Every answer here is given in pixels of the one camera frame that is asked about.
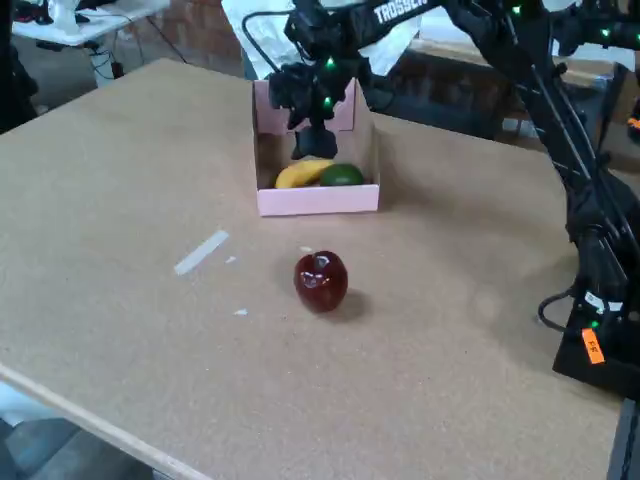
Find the yellow banana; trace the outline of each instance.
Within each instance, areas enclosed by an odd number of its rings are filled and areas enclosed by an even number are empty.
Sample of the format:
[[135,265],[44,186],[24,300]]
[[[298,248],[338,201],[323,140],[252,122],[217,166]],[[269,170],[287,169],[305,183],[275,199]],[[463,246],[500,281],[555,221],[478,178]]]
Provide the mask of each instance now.
[[289,165],[278,175],[276,188],[304,187],[320,178],[323,170],[333,165],[333,160],[300,160]]

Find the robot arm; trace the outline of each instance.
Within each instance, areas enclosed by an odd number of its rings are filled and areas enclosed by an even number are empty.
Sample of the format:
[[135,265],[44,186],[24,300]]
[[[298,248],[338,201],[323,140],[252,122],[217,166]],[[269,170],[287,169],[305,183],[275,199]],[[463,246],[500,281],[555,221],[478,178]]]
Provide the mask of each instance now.
[[335,156],[335,137],[324,121],[333,118],[353,77],[369,81],[369,64],[359,49],[410,18],[438,6],[446,9],[485,60],[514,83],[529,112],[567,193],[566,228],[580,259],[571,289],[574,313],[580,312],[582,326],[596,330],[603,347],[615,343],[629,311],[640,310],[640,204],[594,149],[561,79],[566,67],[554,64],[551,51],[554,38],[565,51],[587,41],[640,47],[640,21],[587,0],[553,13],[542,0],[373,0],[336,9],[325,9],[318,0],[294,0],[294,5],[285,33],[303,59],[314,63],[284,65],[270,76],[272,104],[290,109],[289,127],[310,120],[311,126],[296,134],[293,158]]

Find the orange label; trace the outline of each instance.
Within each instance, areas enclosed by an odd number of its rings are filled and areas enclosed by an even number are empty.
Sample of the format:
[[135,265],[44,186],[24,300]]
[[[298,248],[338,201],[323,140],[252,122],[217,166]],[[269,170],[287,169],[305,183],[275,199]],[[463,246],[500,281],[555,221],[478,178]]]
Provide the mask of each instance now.
[[592,328],[582,330],[582,340],[584,341],[584,346],[587,347],[587,353],[589,354],[591,363],[593,365],[596,363],[604,363],[604,355],[602,354],[600,344]]

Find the cardboard box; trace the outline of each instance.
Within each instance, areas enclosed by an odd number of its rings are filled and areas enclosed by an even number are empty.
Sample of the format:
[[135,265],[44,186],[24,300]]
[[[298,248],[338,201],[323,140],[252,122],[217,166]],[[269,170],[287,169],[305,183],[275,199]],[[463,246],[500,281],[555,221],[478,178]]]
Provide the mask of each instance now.
[[[273,109],[269,103],[269,82],[253,84],[253,130],[258,210],[261,216],[309,215],[318,213],[368,212],[378,210],[380,171],[372,114],[362,89],[352,81],[345,101],[336,105],[335,118],[326,127],[336,134],[336,163],[356,165],[368,182],[346,187],[303,187],[275,189],[278,174],[292,164],[295,134],[287,130],[289,111]],[[306,127],[303,123],[297,130]]]

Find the apple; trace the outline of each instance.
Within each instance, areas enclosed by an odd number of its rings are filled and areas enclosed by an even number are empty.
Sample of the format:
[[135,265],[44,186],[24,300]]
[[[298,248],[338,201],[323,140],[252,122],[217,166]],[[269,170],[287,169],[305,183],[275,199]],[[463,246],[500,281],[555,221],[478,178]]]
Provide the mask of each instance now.
[[340,305],[347,294],[349,277],[338,255],[322,251],[305,255],[298,261],[293,283],[307,308],[325,313]]

